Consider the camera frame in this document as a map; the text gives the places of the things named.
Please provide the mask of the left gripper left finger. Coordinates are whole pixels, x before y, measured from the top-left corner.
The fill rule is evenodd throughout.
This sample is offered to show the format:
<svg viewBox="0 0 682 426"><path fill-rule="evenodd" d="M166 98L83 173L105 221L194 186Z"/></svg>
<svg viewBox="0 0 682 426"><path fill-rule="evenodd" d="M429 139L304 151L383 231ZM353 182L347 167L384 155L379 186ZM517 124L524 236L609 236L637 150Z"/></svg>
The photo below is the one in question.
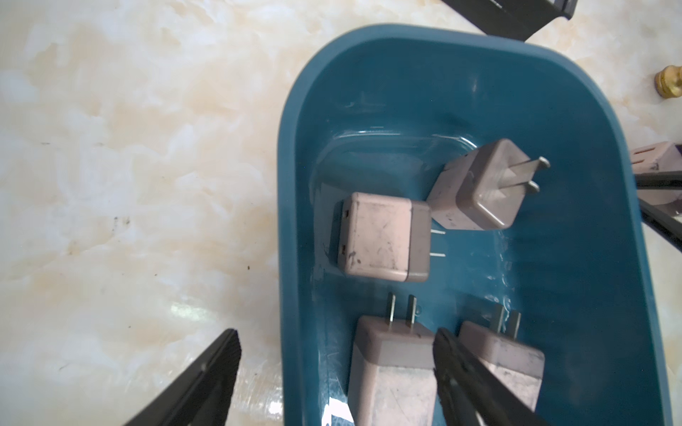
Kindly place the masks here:
<svg viewBox="0 0 682 426"><path fill-rule="evenodd" d="M127 424L225 425L241 356L238 332L232 328L225 330Z"/></svg>

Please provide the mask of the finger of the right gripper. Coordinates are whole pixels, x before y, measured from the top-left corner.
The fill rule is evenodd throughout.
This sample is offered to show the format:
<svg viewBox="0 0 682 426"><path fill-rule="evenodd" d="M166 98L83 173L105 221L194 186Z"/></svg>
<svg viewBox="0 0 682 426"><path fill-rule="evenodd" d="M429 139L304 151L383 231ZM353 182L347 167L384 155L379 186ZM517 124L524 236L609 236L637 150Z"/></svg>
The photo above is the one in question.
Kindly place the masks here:
<svg viewBox="0 0 682 426"><path fill-rule="evenodd" d="M682 171L641 173L635 176L639 190L680 190Z"/></svg>
<svg viewBox="0 0 682 426"><path fill-rule="evenodd" d="M639 199L642 221L677 249L682 250L682 223L660 211L655 206Z"/></svg>

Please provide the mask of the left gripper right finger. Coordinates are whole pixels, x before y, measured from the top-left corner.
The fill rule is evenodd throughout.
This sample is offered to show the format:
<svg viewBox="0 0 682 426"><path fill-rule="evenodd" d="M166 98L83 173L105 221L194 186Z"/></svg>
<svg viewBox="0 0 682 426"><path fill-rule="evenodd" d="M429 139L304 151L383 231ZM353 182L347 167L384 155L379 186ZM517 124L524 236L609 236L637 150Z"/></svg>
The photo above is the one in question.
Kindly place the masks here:
<svg viewBox="0 0 682 426"><path fill-rule="evenodd" d="M434 374L447 425L546 425L447 328L433 342Z"/></svg>

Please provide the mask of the pink plug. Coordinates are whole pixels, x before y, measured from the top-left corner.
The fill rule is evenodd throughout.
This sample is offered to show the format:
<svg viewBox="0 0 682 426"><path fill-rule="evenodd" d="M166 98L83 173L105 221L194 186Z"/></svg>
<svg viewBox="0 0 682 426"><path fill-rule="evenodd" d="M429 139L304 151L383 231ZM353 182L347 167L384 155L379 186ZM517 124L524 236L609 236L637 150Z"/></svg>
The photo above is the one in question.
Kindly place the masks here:
<svg viewBox="0 0 682 426"><path fill-rule="evenodd" d="M508 138L484 145L447 163L427 197L432 218L447 230L496 231L513 224L533 181L550 168L531 159Z"/></svg>
<svg viewBox="0 0 682 426"><path fill-rule="evenodd" d="M545 372L542 351L517 340L521 313L504 314L497 305L488 327L472 321L461 325L462 344L531 411L536 410Z"/></svg>
<svg viewBox="0 0 682 426"><path fill-rule="evenodd" d="M432 212L426 202L355 192L341 209L337 265L350 276L426 282L432 251Z"/></svg>
<svg viewBox="0 0 682 426"><path fill-rule="evenodd" d="M672 142L661 142L630 151L635 175L681 170L681 152ZM639 190L638 197L652 206L669 206L681 201L680 190Z"/></svg>
<svg viewBox="0 0 682 426"><path fill-rule="evenodd" d="M435 334L416 322L415 296L408 297L405 319L396 319L395 303L391 293L385 316L357 322L347 394L356 425L433 423Z"/></svg>

